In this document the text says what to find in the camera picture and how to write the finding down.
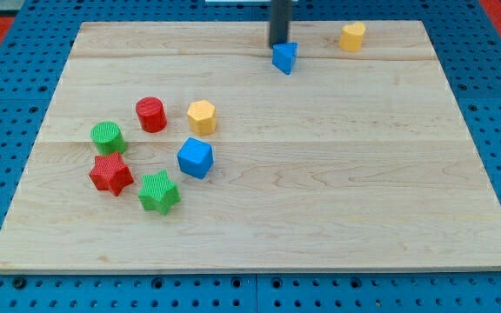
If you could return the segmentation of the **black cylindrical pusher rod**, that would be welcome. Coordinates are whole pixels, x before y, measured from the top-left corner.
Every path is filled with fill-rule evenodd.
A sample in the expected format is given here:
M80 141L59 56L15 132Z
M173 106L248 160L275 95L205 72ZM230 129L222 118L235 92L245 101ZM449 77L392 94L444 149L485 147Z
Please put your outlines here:
M287 43L292 19L291 0L272 0L268 44Z

